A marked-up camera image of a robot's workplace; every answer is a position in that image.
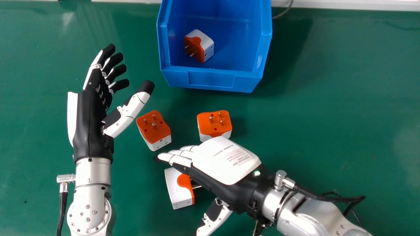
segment bolt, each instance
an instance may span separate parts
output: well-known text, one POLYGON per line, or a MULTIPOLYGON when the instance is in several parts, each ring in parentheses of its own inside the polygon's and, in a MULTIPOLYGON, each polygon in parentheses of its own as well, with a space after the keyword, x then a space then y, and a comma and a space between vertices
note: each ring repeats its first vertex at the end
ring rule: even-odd
POLYGON ((284 170, 278 170, 276 172, 276 178, 274 179, 274 190, 280 191, 283 187, 283 180, 286 178, 287 173, 284 170))

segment blue storage box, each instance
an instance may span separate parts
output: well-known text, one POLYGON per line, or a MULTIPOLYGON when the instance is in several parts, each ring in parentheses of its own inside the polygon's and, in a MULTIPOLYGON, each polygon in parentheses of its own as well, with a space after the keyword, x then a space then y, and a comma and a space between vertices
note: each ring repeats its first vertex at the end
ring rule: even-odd
POLYGON ((169 86, 250 93, 261 80, 273 32, 271 0, 162 0, 157 19, 169 86), (194 29, 214 41, 205 63, 185 54, 183 38, 194 29))

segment robotic hand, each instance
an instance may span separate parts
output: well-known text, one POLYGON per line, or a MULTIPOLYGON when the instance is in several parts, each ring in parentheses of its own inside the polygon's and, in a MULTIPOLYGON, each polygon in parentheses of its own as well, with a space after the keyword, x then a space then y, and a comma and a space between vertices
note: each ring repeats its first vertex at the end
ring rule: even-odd
POLYGON ((365 196, 317 196, 282 170, 271 175, 258 156, 224 137, 161 153, 155 161, 169 163, 216 195, 194 235, 210 235, 232 212, 246 212, 256 220, 254 236, 272 225, 288 236, 371 236, 332 203, 350 202, 346 215, 365 196))
POLYGON ((67 101, 68 138, 74 149, 76 174, 59 175, 60 219, 57 236, 66 215, 68 183, 75 182, 73 203, 67 223, 72 236, 110 236, 115 213, 110 204, 111 164, 114 140, 135 119, 155 88, 144 81, 124 105, 106 114, 113 95, 129 85, 127 79, 114 81, 127 70, 117 66, 123 55, 110 44, 92 62, 81 93, 69 92, 67 101))

